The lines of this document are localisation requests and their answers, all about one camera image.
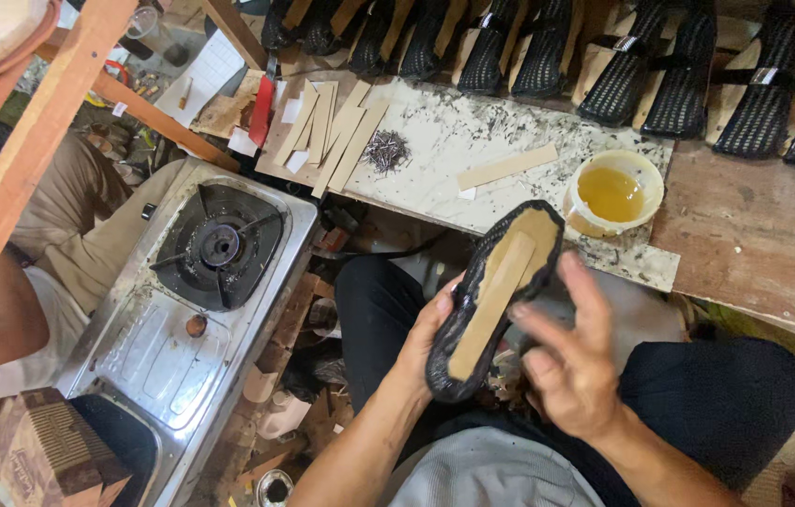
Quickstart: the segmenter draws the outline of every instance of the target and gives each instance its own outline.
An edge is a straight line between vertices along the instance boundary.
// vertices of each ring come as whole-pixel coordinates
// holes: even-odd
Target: black pants
[[[336,280],[344,362],[359,412],[395,363],[426,304],[422,288],[389,261],[361,257]],[[795,357],[755,338],[643,343],[620,375],[619,394],[641,420],[729,488],[741,491],[795,431]],[[569,459],[607,505],[637,505],[588,444],[550,424],[471,405],[432,403],[401,454],[457,431],[491,426],[544,443]]]

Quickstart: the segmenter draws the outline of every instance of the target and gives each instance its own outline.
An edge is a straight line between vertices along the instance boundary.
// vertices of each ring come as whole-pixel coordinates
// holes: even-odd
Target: hand
[[[436,338],[436,332],[453,309],[451,293],[463,279],[465,272],[445,283],[436,296],[420,310],[413,329],[407,334],[404,346],[397,355],[397,362],[392,368],[392,371],[399,370],[398,378],[402,379],[408,388],[419,392],[427,399],[431,399],[432,393],[426,383],[426,360],[429,358],[429,350]]]
[[[625,418],[610,360],[610,307],[575,252],[561,256],[557,271],[576,304],[576,328],[565,329],[525,303],[514,305],[510,318],[543,345],[523,356],[538,391],[527,398],[543,418],[589,441]]]

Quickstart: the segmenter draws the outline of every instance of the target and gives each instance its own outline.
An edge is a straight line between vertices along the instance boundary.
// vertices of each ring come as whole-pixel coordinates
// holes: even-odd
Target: stainless steel stove top
[[[221,191],[228,199],[244,200],[238,197],[242,192],[250,196],[247,200],[257,198],[264,207],[278,212],[279,220],[272,220],[271,225],[280,225],[281,234],[275,245],[265,242],[268,256],[264,257],[262,248],[252,247],[263,244],[262,238],[244,234],[228,238],[231,231],[218,226],[234,229],[240,222],[224,218],[221,224],[210,224],[206,246],[195,248],[206,249],[203,253],[198,249],[198,254],[206,256],[200,267],[208,276],[218,277],[220,289],[208,288],[205,292],[209,295],[201,298],[181,290],[177,286],[180,279],[170,279],[168,270],[157,269],[155,264],[168,258],[169,249],[163,246],[175,243],[181,232],[178,225],[188,219],[189,202],[199,202],[205,197],[200,192],[206,189]],[[222,216],[226,210],[231,211],[231,206],[216,215],[205,209],[205,218]],[[250,220],[242,216],[245,224],[235,232],[250,227]],[[213,443],[241,396],[251,363],[266,345],[306,267],[306,245],[315,220],[314,205],[196,159],[186,162],[153,213],[57,382],[67,398],[84,394],[104,397],[150,429],[158,450],[141,505],[180,505],[188,500]],[[261,225],[269,223],[266,219]],[[239,259],[227,254],[233,241],[241,242],[237,247],[245,249],[245,255],[259,252],[262,257],[257,261],[261,264],[258,276],[245,280],[253,285],[252,290],[245,291],[246,300],[238,305],[224,298],[243,285],[231,272],[221,271],[219,262]],[[231,286],[223,288],[223,283]],[[198,332],[186,329],[192,318],[206,324]]]

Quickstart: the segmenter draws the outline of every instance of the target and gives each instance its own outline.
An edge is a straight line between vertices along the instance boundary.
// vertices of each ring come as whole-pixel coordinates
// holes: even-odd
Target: gas stove
[[[197,159],[151,215],[56,383],[153,434],[135,504],[188,501],[306,268],[315,221],[314,205]]]

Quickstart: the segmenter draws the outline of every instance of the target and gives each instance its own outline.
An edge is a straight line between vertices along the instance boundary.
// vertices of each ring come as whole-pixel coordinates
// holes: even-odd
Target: cardboard box
[[[0,433],[0,480],[15,507],[108,507],[129,478],[59,391],[17,396]]]

